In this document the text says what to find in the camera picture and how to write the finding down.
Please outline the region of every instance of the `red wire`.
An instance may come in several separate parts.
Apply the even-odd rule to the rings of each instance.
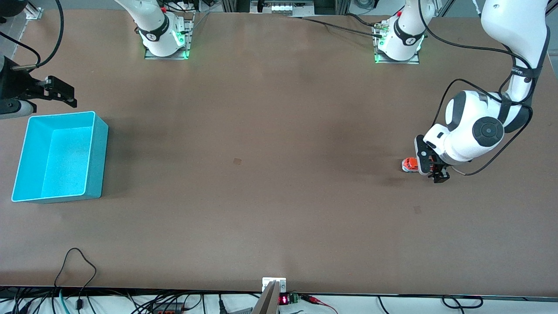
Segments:
[[[337,313],[337,310],[333,308],[333,306],[327,305],[327,304],[325,304],[325,303],[322,302],[322,301],[320,301],[320,303],[321,303],[320,305],[327,306],[327,307],[331,308],[331,309],[335,312],[335,314],[339,314],[339,313]]]

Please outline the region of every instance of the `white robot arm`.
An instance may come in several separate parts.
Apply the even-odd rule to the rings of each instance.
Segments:
[[[157,0],[115,0],[134,19],[143,45],[153,55],[164,57],[185,45],[184,18],[161,10]]]
[[[434,124],[426,135],[415,138],[418,172],[441,183],[449,178],[447,166],[486,154],[505,133],[528,122],[550,38],[546,5],[545,0],[485,2],[481,17],[485,32],[520,57],[514,60],[508,90],[490,94],[462,91],[450,100],[445,125]]]
[[[430,23],[434,16],[434,3],[432,0],[423,0],[420,6],[426,24]],[[378,49],[396,61],[412,58],[424,39],[426,29],[420,16],[419,1],[406,0],[401,15],[394,15],[387,20],[389,30]]]

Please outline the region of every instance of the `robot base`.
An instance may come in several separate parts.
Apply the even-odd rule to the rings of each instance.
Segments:
[[[374,43],[374,61],[376,63],[396,63],[396,64],[419,64],[419,52],[415,53],[415,55],[405,61],[397,61],[393,60],[388,57],[382,50],[378,49],[379,46],[384,44],[384,39],[386,38],[387,32],[389,30],[388,21],[384,20],[381,24],[376,24],[376,26],[372,27],[373,34],[380,34],[382,38],[373,38]]]
[[[188,60],[190,57],[190,47],[192,46],[192,29],[194,27],[193,20],[184,20],[184,23],[178,25],[178,31],[186,31],[186,34],[178,34],[175,38],[179,42],[184,42],[184,46],[180,47],[175,53],[169,56],[156,56],[152,54],[149,49],[145,49],[144,59],[146,60]]]

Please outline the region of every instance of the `metal bracket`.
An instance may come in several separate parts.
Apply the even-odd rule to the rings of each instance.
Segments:
[[[25,6],[25,15],[27,20],[40,20],[44,9],[37,8],[33,3],[28,2]]]
[[[262,278],[262,295],[254,306],[251,314],[277,314],[279,312],[279,296],[287,289],[287,279]]]
[[[397,60],[393,60],[390,57],[388,57],[382,50],[380,50],[378,47],[384,44],[384,39],[386,38],[386,35],[389,31],[389,22],[387,20],[382,21],[382,23],[379,23],[378,27],[373,26],[372,27],[372,33],[373,34],[380,34],[382,35],[382,38],[377,38],[374,37],[373,43],[374,43],[374,61],[376,63],[396,63],[396,64],[419,64],[419,50],[420,50],[420,45],[422,44],[422,41],[424,40],[424,36],[420,39],[420,43],[418,44],[418,48],[417,51],[415,52],[415,54],[413,55],[412,58],[410,58],[409,60],[405,60],[405,61],[397,61]]]
[[[144,59],[146,60],[187,60],[190,57],[190,48],[192,46],[192,30],[194,28],[194,18],[192,20],[185,20],[179,17],[178,29],[176,31],[176,40],[183,42],[184,46],[179,48],[175,53],[170,56],[156,56],[149,50],[145,50]]]
[[[262,291],[264,291],[270,282],[279,282],[279,288],[281,293],[287,292],[287,279],[277,278],[277,277],[263,277],[262,278]]]

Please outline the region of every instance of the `metal frame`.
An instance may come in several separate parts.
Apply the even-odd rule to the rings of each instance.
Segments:
[[[28,2],[25,6],[25,15],[28,20],[40,20],[44,9],[36,7],[33,3]]]
[[[281,282],[278,280],[269,281],[251,314],[277,314],[279,311],[280,293]]]
[[[442,4],[441,0],[435,0],[434,1],[434,6],[436,7],[436,16],[438,16],[438,17],[446,16],[446,14],[451,9],[451,7],[454,5],[454,3],[455,3],[455,0],[448,0],[444,4]]]

